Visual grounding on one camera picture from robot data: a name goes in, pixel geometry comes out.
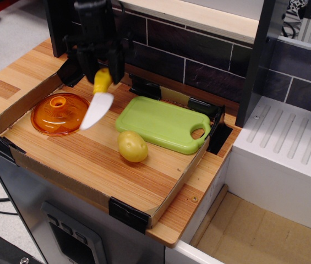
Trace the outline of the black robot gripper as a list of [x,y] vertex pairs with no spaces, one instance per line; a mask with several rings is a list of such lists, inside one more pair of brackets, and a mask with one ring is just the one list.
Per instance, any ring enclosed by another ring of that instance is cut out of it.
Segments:
[[114,84],[124,77],[124,54],[133,51],[133,33],[116,29],[111,1],[75,1],[81,34],[66,35],[67,55],[76,56],[82,72],[94,84],[99,70],[96,58],[108,57],[108,68]]

